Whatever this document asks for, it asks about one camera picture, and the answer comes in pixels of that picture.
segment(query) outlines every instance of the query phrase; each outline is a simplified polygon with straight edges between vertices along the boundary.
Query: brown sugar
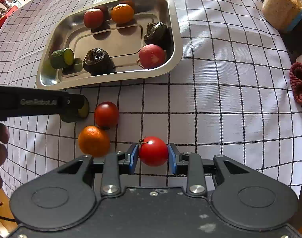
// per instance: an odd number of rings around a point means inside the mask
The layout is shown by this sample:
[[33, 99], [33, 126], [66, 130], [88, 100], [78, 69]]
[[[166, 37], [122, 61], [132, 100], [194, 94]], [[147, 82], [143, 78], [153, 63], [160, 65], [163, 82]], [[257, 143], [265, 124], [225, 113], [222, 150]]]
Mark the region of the brown sugar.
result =
[[283, 31], [302, 10], [299, 0], [264, 0], [262, 13], [277, 30]]

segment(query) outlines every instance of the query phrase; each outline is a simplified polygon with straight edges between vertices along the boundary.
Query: blue label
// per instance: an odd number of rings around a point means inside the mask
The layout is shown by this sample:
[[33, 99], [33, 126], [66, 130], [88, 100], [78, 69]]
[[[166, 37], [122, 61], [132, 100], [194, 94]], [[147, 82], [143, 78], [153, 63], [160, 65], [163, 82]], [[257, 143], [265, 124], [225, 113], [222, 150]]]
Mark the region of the blue label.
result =
[[286, 27], [285, 31], [290, 32], [302, 19], [302, 10], [299, 12], [299, 14], [292, 20], [289, 26]]

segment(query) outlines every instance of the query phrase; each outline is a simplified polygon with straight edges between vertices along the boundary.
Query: red towel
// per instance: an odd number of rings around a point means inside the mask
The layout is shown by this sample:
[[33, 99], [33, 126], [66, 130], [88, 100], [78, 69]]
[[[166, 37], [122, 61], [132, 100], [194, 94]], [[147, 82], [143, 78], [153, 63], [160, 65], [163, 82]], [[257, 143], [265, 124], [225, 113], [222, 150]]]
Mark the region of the red towel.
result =
[[302, 105], [302, 63], [295, 62], [290, 69], [290, 83], [294, 99]]

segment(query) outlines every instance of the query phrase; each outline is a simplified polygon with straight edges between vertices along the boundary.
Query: plastic jar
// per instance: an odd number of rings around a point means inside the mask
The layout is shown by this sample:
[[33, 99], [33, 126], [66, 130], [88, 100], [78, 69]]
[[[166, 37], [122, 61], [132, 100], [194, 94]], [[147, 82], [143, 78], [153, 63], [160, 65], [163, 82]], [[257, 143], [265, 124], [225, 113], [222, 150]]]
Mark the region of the plastic jar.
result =
[[302, 19], [302, 0], [264, 0], [261, 11], [274, 28], [289, 32]]

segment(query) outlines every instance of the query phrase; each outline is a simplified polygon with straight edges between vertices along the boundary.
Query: red tomato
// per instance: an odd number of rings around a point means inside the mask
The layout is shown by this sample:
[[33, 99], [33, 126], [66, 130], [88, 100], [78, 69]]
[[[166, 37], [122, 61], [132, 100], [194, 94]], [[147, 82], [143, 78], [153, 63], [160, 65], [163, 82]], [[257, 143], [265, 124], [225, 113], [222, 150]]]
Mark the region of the red tomato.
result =
[[101, 9], [90, 9], [85, 12], [84, 24], [88, 28], [98, 28], [104, 21], [104, 13]]
[[153, 69], [165, 62], [165, 52], [157, 45], [146, 45], [139, 52], [139, 60], [145, 69]]
[[119, 110], [112, 102], [102, 102], [95, 109], [94, 119], [99, 127], [111, 128], [118, 123]]
[[157, 137], [146, 137], [139, 149], [139, 158], [148, 166], [163, 165], [169, 157], [167, 145]]

